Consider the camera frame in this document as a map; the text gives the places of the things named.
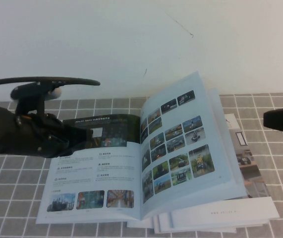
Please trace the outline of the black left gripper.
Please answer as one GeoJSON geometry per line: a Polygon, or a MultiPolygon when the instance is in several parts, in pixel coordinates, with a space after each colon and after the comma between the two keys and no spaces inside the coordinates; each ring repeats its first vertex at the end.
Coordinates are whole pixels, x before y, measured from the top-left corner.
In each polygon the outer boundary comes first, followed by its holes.
{"type": "Polygon", "coordinates": [[[54,114],[15,114],[14,153],[23,156],[58,157],[82,150],[82,142],[93,141],[93,130],[62,125],[54,114]]]}

